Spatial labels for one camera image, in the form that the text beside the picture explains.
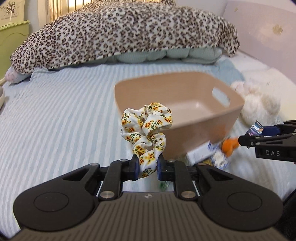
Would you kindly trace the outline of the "blue striped bed sheet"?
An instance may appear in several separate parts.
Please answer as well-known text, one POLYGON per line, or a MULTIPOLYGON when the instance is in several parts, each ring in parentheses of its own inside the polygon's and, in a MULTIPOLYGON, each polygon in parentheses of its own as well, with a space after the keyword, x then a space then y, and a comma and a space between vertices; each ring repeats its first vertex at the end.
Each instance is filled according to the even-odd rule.
POLYGON ((7 240, 285 240, 278 192, 196 164, 198 198, 181 200, 157 171, 99 199, 100 168, 134 155, 120 135, 115 85, 141 76, 203 72, 230 87, 241 73, 161 60, 34 70, 6 84, 1 110, 1 235, 7 240))

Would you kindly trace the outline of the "white fluffy plush toy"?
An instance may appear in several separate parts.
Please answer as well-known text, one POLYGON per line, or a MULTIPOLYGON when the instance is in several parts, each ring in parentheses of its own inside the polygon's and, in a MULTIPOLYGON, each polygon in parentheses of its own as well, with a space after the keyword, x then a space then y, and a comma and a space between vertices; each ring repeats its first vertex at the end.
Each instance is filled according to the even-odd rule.
POLYGON ((295 83, 274 68, 243 75, 244 81, 235 81, 230 87, 244 99, 241 118, 248 126, 256 121, 272 126, 295 120, 295 83))

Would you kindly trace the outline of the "light green quilted comforter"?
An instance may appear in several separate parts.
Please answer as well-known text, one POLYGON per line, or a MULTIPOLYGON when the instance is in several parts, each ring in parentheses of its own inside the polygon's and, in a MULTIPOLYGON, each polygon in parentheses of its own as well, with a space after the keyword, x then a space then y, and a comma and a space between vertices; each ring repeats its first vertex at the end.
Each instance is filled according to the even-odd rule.
POLYGON ((181 60, 185 63, 196 64, 213 64, 222 56, 220 48, 185 48, 185 49, 168 49, 161 51, 145 51, 123 53, 107 58, 88 61, 89 64, 108 64, 108 63, 125 63, 138 64, 149 61, 158 61, 163 59, 181 60))

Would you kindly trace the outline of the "green bedside cabinet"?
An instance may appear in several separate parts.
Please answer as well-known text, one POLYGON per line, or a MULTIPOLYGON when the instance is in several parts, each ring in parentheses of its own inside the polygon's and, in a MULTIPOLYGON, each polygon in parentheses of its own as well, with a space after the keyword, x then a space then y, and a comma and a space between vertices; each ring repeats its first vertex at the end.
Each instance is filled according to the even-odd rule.
POLYGON ((10 56, 27 39, 29 35, 29 21, 11 23, 1 27, 1 79, 9 69, 10 56))

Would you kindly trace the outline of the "beige plastic storage basket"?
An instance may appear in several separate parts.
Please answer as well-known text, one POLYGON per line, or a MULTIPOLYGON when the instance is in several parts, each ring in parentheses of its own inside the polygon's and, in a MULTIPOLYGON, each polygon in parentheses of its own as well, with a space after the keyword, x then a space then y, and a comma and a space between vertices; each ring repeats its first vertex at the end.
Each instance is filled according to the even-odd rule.
POLYGON ((171 110, 173 124, 164 131, 163 156, 178 156, 225 138, 244 105, 243 98, 221 80, 203 72, 174 72, 118 82, 114 98, 120 114, 158 102, 171 110))

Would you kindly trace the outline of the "pink headboard panel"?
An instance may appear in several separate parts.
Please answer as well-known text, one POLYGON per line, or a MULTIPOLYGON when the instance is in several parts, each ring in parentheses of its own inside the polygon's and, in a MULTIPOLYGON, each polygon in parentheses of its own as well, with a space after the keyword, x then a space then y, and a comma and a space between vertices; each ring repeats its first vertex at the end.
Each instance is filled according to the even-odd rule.
POLYGON ((295 2, 228 1, 223 16, 237 28, 242 52, 295 81, 295 2))

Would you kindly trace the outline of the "floral yellow white scrunchie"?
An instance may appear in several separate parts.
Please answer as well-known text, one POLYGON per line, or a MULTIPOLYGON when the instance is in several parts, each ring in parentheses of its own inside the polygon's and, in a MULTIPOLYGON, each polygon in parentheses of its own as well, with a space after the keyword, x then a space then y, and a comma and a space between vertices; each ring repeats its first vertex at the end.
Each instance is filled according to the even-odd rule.
POLYGON ((171 110, 158 102, 123 112, 121 136, 130 142, 132 152, 138 158, 139 178, 156 171, 158 158, 166 148, 164 131, 172 124, 171 110))

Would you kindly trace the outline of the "orange plush toy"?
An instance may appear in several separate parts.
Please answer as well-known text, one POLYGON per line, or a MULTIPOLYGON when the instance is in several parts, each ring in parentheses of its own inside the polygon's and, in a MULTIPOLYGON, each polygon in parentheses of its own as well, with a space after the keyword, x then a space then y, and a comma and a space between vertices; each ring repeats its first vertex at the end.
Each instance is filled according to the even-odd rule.
POLYGON ((239 147, 238 138, 227 138, 221 144, 221 150, 226 157, 230 157, 239 147))

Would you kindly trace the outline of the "small dark blue packet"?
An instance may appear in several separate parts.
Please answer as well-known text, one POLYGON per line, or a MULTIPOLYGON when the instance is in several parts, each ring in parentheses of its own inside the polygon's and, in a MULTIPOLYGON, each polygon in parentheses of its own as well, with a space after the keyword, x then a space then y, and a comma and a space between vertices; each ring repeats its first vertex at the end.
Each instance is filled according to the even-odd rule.
POLYGON ((246 132, 246 136, 276 136, 280 134, 280 130, 276 126, 262 126, 256 121, 246 132))

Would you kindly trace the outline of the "leopard print blanket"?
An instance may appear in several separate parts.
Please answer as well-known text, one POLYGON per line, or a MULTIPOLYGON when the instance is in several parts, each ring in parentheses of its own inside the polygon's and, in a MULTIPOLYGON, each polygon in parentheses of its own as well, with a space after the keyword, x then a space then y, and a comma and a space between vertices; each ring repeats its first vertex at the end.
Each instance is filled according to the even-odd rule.
POLYGON ((124 53, 221 48, 234 55, 236 27, 223 17, 188 6, 97 1, 34 32, 10 57, 18 74, 59 69, 124 53))

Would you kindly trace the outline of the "blue white floral box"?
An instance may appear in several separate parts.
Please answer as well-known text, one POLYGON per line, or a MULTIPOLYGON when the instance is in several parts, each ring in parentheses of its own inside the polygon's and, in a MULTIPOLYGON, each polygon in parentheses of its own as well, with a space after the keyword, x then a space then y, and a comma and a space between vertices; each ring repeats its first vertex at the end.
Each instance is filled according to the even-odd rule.
POLYGON ((221 150, 221 143, 213 144, 210 141, 188 152, 186 157, 191 166, 197 163, 205 163, 224 170, 229 164, 228 158, 221 150))

